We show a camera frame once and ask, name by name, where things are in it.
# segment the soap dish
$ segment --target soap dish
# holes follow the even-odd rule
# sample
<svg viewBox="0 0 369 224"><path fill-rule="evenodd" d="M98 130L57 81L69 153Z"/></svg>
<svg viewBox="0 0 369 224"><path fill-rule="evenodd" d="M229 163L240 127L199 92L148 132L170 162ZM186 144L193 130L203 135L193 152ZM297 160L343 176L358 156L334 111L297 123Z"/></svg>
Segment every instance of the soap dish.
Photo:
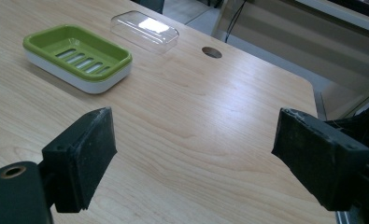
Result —
<svg viewBox="0 0 369 224"><path fill-rule="evenodd" d="M141 12L129 11L115 16L111 32L148 51L163 54L177 44L178 31Z"/></svg>
<svg viewBox="0 0 369 224"><path fill-rule="evenodd" d="M23 39L28 60L87 93L101 93L126 77L131 53L76 25L60 25Z"/></svg>

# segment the transparent lid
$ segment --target transparent lid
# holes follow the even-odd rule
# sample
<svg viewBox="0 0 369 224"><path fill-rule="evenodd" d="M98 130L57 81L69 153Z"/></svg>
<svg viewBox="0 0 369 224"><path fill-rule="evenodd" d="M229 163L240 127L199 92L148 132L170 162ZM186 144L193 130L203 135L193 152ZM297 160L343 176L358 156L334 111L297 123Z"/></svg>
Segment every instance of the transparent lid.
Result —
<svg viewBox="0 0 369 224"><path fill-rule="evenodd" d="M129 11L111 19L111 32L154 53L165 53L174 47L178 31L138 12Z"/></svg>

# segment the green soap dish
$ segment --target green soap dish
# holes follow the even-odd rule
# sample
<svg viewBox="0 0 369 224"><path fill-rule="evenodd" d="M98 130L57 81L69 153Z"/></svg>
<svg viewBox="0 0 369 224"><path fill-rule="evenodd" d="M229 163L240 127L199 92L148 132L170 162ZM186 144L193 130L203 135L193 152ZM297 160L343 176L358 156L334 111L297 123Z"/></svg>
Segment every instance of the green soap dish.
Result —
<svg viewBox="0 0 369 224"><path fill-rule="evenodd" d="M132 55L76 25L60 25L23 39L28 60L87 93L101 93L126 77Z"/></svg>

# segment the wooden table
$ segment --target wooden table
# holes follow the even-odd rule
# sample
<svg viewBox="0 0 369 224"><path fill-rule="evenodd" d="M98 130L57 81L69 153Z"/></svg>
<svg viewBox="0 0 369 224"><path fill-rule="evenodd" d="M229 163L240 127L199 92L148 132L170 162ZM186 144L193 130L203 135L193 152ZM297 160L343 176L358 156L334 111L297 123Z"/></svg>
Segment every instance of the wooden table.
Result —
<svg viewBox="0 0 369 224"><path fill-rule="evenodd" d="M177 28L178 44L157 55L110 33L133 9ZM29 63L23 38L63 23L130 50L131 74L89 95ZM104 106L118 154L89 210L52 207L56 223L334 223L271 154L282 106L316 115L305 80L126 0L0 1L0 167L42 161L48 142Z"/></svg>

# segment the cable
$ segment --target cable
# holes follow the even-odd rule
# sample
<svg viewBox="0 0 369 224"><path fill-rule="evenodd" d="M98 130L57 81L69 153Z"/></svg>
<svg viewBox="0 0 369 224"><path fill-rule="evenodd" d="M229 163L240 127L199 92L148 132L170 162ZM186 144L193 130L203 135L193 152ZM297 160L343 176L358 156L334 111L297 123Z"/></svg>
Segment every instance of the cable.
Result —
<svg viewBox="0 0 369 224"><path fill-rule="evenodd" d="M245 6L245 3L246 3L247 0L244 0L242 5L240 6L240 8L235 12L233 18L231 19L231 22L230 24L228 25L228 28L227 28L227 35L225 36L225 43L227 43L228 41L228 37L230 36L231 34L231 31L234 29L234 25L236 24L236 21L237 19L239 18L240 16L240 13L242 12L242 9L243 7Z"/></svg>

